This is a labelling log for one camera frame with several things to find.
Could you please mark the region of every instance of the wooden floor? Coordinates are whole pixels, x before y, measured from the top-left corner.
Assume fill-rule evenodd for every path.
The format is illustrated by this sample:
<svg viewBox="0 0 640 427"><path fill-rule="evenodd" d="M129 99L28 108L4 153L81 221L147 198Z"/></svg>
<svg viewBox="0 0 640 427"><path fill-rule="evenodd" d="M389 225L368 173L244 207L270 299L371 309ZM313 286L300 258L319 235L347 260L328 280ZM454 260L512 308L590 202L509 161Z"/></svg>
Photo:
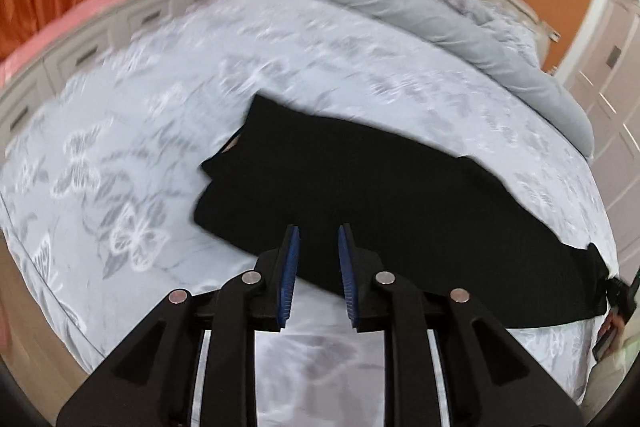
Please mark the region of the wooden floor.
<svg viewBox="0 0 640 427"><path fill-rule="evenodd" d="M52 425L86 373L51 330L31 297L0 233L0 303L9 319L4 363L36 409Z"/></svg>

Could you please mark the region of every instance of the gray blanket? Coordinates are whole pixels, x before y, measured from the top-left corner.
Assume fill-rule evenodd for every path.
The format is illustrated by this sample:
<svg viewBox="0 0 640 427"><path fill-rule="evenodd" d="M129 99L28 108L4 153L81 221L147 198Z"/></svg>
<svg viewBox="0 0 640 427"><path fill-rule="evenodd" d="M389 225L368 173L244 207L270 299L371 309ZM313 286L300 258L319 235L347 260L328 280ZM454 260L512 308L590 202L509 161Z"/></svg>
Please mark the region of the gray blanket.
<svg viewBox="0 0 640 427"><path fill-rule="evenodd" d="M527 64L436 0L327 0L405 30L467 61L551 123L585 158L594 152L587 115L551 76Z"/></svg>

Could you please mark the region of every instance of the silver screw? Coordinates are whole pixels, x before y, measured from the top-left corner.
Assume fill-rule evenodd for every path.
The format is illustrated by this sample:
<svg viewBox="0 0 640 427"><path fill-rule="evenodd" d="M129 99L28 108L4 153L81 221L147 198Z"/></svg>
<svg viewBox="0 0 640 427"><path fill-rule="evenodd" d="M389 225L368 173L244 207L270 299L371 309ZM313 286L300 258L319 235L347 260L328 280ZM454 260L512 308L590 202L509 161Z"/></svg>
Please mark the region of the silver screw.
<svg viewBox="0 0 640 427"><path fill-rule="evenodd" d="M169 302L171 304L182 304L187 300L187 292L184 290L174 290L169 293Z"/></svg>
<svg viewBox="0 0 640 427"><path fill-rule="evenodd" d="M257 284L258 282L260 282L260 279L262 279L262 275L254 270L244 272L242 274L242 282L244 284Z"/></svg>
<svg viewBox="0 0 640 427"><path fill-rule="evenodd" d="M376 273L376 281L380 284L391 284L396 281L396 276L391 272L378 272Z"/></svg>
<svg viewBox="0 0 640 427"><path fill-rule="evenodd" d="M451 290L451 293L449 294L449 296L455 302L464 303L469 300L469 297L471 295L469 295L469 292L463 288L456 288L455 290Z"/></svg>

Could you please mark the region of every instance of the black cloth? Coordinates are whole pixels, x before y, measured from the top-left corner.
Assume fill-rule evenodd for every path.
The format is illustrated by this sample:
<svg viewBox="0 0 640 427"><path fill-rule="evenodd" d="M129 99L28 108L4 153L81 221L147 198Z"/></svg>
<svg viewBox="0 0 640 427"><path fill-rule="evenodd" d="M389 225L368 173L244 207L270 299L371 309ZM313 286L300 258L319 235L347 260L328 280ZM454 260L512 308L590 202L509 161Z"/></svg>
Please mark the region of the black cloth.
<svg viewBox="0 0 640 427"><path fill-rule="evenodd" d="M201 166L195 222L242 250L300 227L298 275L342 293L337 230L424 291L465 288L505 327L570 323L607 310L597 248L564 245L471 158L256 95L238 142Z"/></svg>

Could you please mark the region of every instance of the white door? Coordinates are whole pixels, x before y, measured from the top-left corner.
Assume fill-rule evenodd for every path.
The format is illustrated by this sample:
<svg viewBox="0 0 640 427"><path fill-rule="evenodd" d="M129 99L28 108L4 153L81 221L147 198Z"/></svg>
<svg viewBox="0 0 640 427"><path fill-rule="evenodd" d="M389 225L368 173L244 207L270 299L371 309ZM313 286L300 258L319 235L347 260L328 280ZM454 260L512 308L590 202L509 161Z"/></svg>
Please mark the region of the white door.
<svg viewBox="0 0 640 427"><path fill-rule="evenodd" d="M569 91L593 125L593 177L618 247L620 273L640 265L640 9L612 0Z"/></svg>

